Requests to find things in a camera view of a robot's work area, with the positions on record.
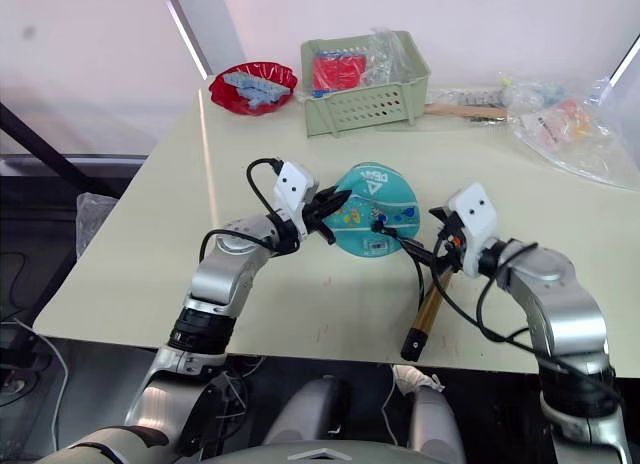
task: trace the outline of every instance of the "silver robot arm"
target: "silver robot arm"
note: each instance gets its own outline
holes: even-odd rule
[[[223,412],[228,399],[225,351],[256,273],[269,258],[297,250],[311,232],[332,244],[335,238],[322,219],[349,197],[335,187],[316,193],[317,181],[302,166],[266,161],[278,174],[277,215],[212,231],[213,249],[198,266],[169,341],[156,353],[125,425],[98,430],[38,462],[162,464],[200,449],[205,424]]]
[[[631,463],[604,316],[571,261],[551,249],[525,250],[520,241],[493,237],[495,209],[479,184],[434,214],[445,222],[441,237],[457,239],[450,248],[464,273],[495,278],[525,311],[558,462]]]

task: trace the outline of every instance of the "red plate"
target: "red plate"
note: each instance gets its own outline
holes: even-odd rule
[[[249,109],[249,100],[238,95],[236,88],[224,82],[222,76],[229,72],[242,71],[252,76],[263,77],[276,84],[288,87],[290,94],[282,96],[278,102],[274,104],[263,104],[257,109]],[[298,79],[293,75],[293,71],[288,67],[281,66],[276,62],[247,62],[234,66],[221,74],[218,74],[213,84],[209,86],[211,91],[211,100],[225,109],[235,112],[236,114],[246,114],[249,116],[261,116],[267,112],[273,112],[287,102],[293,95],[293,89],[296,87]]]

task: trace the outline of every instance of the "green plastic basket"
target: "green plastic basket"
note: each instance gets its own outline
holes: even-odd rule
[[[323,97],[308,97],[304,101],[307,121],[307,135],[332,133],[358,127],[375,126],[389,122],[409,120],[413,124],[416,117],[424,113],[427,96],[429,67],[420,55],[411,34],[407,31],[393,31],[412,65],[412,74],[417,76],[409,82],[391,82],[378,86],[358,87],[347,91],[326,94]],[[369,35],[307,41],[302,44],[302,87],[311,95],[313,84],[313,58],[317,52],[364,52],[370,40]]]

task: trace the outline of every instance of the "white table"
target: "white table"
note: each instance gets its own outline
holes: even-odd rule
[[[556,171],[506,128],[369,128],[339,139],[308,139],[301,104],[290,102],[259,118],[237,116],[212,104],[206,86],[149,156],[35,329],[88,341],[163,344],[196,269],[203,234],[264,212],[244,170],[253,159],[271,156],[305,164],[321,186],[361,161],[391,166],[421,203],[417,238],[427,246],[437,222],[426,210],[481,182],[498,209],[502,238],[536,240],[573,260],[606,316],[618,375],[640,377],[640,193]],[[273,174],[256,174],[270,195]],[[456,276],[451,294],[472,313],[484,283]],[[416,300],[415,270],[404,253],[357,258],[313,235],[300,252],[273,259],[260,271],[229,351],[400,362]],[[486,316],[500,331],[525,323],[524,313],[499,290],[490,293]],[[420,364],[536,370],[531,356],[488,342],[444,304]]]

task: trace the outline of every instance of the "floor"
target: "floor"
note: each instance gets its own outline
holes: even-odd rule
[[[3,321],[16,313],[30,323],[72,264],[77,192],[57,178],[1,179],[0,314]],[[126,186],[126,182],[116,184]],[[6,343],[15,326],[3,323],[1,329],[0,341]],[[70,368],[58,419],[60,445],[122,423],[153,352],[59,339],[55,344]],[[42,343],[35,351],[45,357],[50,354]],[[242,366],[250,370],[256,362],[256,358],[241,356],[233,360],[241,370]],[[1,397],[0,463],[29,462],[52,450],[51,418],[62,371],[54,359],[43,369],[45,366],[43,363],[38,372],[22,374],[25,389],[31,389],[24,398],[7,404],[14,397],[6,393]],[[538,407],[536,376],[429,370],[433,372],[446,385],[444,392],[456,414],[469,463],[552,462]],[[307,381],[328,374],[347,382],[351,390],[348,425],[341,437],[390,442],[380,414],[391,386],[388,366],[268,358],[246,379],[250,412],[240,432],[225,442],[223,451],[260,444],[291,395]],[[640,382],[621,379],[619,385],[627,402],[628,436],[640,442]],[[396,391],[388,413],[400,442],[407,438],[410,408],[410,399]],[[9,459],[18,457],[26,460]],[[196,461],[197,456],[181,462]]]

